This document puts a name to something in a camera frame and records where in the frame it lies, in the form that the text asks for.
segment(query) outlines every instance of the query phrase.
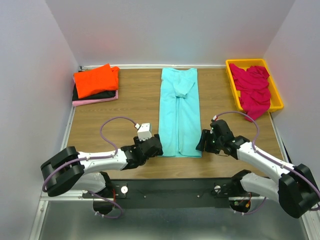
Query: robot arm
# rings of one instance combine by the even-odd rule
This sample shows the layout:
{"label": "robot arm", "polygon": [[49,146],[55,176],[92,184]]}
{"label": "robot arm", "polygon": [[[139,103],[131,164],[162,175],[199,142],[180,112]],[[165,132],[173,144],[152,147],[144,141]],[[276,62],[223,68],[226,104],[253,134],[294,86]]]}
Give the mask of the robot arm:
{"label": "robot arm", "polygon": [[310,169],[300,164],[294,166],[262,151],[253,148],[253,143],[243,136],[234,137],[224,120],[212,119],[211,130],[204,129],[196,149],[218,154],[223,151],[236,160],[247,162],[265,173],[269,178],[243,170],[232,178],[232,184],[222,191],[235,193],[252,192],[279,202],[290,216],[299,218],[319,202],[316,192],[290,170],[301,174],[317,189]]}
{"label": "robot arm", "polygon": [[99,192],[106,188],[106,170],[135,169],[149,158],[162,155],[158,134],[152,136],[150,123],[142,124],[133,138],[134,145],[116,151],[86,153],[69,146],[41,165],[49,197],[59,196],[69,190]]}

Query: folded turquoise cloth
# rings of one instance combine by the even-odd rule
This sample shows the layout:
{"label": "folded turquoise cloth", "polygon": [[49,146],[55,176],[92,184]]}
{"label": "folded turquoise cloth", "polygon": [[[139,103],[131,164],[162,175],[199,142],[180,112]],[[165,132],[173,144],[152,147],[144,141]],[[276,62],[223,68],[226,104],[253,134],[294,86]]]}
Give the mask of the folded turquoise cloth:
{"label": "folded turquoise cloth", "polygon": [[164,157],[200,158],[201,137],[196,68],[164,68],[161,76],[159,135]]}

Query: wooden tabletop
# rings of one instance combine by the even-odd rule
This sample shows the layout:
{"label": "wooden tabletop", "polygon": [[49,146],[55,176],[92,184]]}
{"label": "wooden tabletop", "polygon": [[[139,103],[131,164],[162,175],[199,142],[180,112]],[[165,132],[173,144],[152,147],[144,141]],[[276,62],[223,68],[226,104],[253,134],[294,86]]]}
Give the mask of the wooden tabletop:
{"label": "wooden tabletop", "polygon": [[[116,116],[127,116],[140,124],[151,123],[152,133],[158,133],[161,72],[161,69],[121,69],[118,100],[76,107],[68,146],[87,153],[112,151],[113,147],[100,137],[99,129],[106,120]],[[236,110],[225,68],[198,69],[198,88],[202,129],[210,127],[214,115]],[[241,115],[227,114],[221,118],[227,121],[235,136],[254,138],[255,126]],[[282,159],[269,114],[265,113],[257,123],[260,136],[256,145]],[[121,147],[134,144],[137,130],[131,122],[117,119],[105,126],[103,134]],[[264,176],[245,162],[207,152],[202,158],[154,157],[136,169],[107,172],[112,179],[217,178],[232,177],[243,169]]]}

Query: white wall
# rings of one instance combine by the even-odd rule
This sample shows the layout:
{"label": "white wall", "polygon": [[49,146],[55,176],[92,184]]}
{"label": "white wall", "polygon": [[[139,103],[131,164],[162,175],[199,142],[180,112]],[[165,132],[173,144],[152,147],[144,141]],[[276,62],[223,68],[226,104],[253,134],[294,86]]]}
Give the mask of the white wall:
{"label": "white wall", "polygon": [[320,1],[296,0],[265,59],[284,101],[273,114],[295,164],[312,169],[320,185]]}
{"label": "white wall", "polygon": [[294,0],[46,0],[82,66],[261,58]]}
{"label": "white wall", "polygon": [[0,239],[26,240],[78,64],[44,0],[1,1],[0,32]]}

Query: yellow basket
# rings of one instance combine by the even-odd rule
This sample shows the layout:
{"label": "yellow basket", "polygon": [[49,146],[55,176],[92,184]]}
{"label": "yellow basket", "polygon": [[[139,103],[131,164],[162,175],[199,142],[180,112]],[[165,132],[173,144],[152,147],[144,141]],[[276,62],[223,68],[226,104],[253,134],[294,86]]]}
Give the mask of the yellow basket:
{"label": "yellow basket", "polygon": [[[241,107],[240,101],[239,101],[239,97],[241,96],[241,93],[240,91],[236,90],[235,81],[234,81],[234,78],[232,77],[229,64],[235,64],[238,68],[241,68],[244,70],[247,70],[251,66],[262,66],[266,68],[269,74],[270,74],[270,71],[266,64],[266,61],[263,59],[228,59],[225,61],[225,64],[226,64],[226,74],[228,75],[228,78],[230,81],[230,87],[231,87],[232,95],[235,101],[235,106],[238,109],[238,111],[243,112],[244,109]],[[271,93],[270,108],[268,112],[275,112],[277,110],[283,109],[284,104],[281,100],[281,97],[276,88],[275,82],[272,79],[271,75],[268,77],[268,82],[269,82],[268,88]]]}

